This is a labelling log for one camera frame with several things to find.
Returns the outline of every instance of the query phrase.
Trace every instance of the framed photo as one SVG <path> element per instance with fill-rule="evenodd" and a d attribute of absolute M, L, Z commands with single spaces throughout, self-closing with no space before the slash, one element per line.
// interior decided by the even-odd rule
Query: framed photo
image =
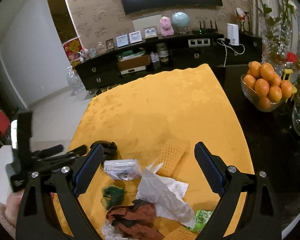
<path fill-rule="evenodd" d="M 141 31 L 129 33 L 130 43 L 136 43 L 142 41 Z"/>
<path fill-rule="evenodd" d="M 157 26 L 144 28 L 145 30 L 145 39 L 158 37 Z"/>
<path fill-rule="evenodd" d="M 122 47 L 122 46 L 126 46 L 129 44 L 129 41 L 128 41 L 128 35 L 125 34 L 125 35 L 121 35 L 119 37 L 117 37 L 117 47 Z"/>
<path fill-rule="evenodd" d="M 114 42 L 113 39 L 106 41 L 107 49 L 114 49 Z"/>

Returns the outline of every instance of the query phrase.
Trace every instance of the blue globe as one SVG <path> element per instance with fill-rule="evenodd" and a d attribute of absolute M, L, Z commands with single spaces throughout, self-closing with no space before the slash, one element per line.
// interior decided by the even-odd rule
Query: blue globe
<path fill-rule="evenodd" d="M 175 13 L 172 17 L 172 24 L 179 28 L 185 28 L 189 25 L 189 23 L 189 16 L 183 12 Z"/>

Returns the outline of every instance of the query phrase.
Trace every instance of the red chair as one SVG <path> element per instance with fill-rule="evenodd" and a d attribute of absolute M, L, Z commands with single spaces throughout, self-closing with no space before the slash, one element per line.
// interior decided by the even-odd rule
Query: red chair
<path fill-rule="evenodd" d="M 0 111 L 0 138 L 6 134 L 10 126 L 10 120 L 3 111 Z"/>

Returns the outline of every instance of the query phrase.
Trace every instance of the brown box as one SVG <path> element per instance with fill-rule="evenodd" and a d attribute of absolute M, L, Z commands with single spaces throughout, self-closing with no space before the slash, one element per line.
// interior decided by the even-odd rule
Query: brown box
<path fill-rule="evenodd" d="M 122 62 L 118 62 L 117 66 L 119 71 L 123 71 L 123 70 L 132 69 L 136 67 L 148 66 L 150 65 L 150 63 L 151 63 L 150 56 L 143 55 L 141 57 L 136 57 Z"/>

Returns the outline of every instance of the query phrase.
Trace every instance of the small orange fruit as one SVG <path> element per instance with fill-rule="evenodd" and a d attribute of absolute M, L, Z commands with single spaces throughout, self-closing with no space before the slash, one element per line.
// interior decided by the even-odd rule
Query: small orange fruit
<path fill-rule="evenodd" d="M 251 76 L 251 75 L 245 75 L 245 77 L 243 78 L 243 82 L 245 82 L 245 84 L 254 89 L 254 85 L 256 84 L 256 79 Z"/>
<path fill-rule="evenodd" d="M 264 97 L 269 93 L 269 83 L 263 78 L 260 78 L 256 81 L 254 90 L 258 96 Z"/>
<path fill-rule="evenodd" d="M 260 68 L 260 75 L 263 79 L 270 81 L 274 78 L 274 69 L 270 63 L 263 63 Z"/>
<path fill-rule="evenodd" d="M 271 86 L 269 89 L 268 97 L 274 103 L 280 102 L 282 98 L 281 89 L 276 85 Z"/>
<path fill-rule="evenodd" d="M 278 87 L 280 87 L 281 85 L 281 78 L 277 73 L 274 73 L 274 78 L 272 80 L 269 81 L 270 85 L 276 85 Z"/>
<path fill-rule="evenodd" d="M 262 98 L 259 99 L 259 106 L 262 109 L 268 109 L 271 107 L 271 100 L 269 99 L 268 96 L 264 96 Z"/>
<path fill-rule="evenodd" d="M 280 88 L 282 91 L 282 98 L 288 99 L 289 97 L 291 97 L 293 85 L 289 80 L 282 80 Z"/>
<path fill-rule="evenodd" d="M 250 71 L 250 75 L 252 75 L 255 79 L 260 78 L 260 68 L 261 68 L 261 64 L 259 62 L 256 61 L 252 61 L 249 63 L 249 71 Z"/>

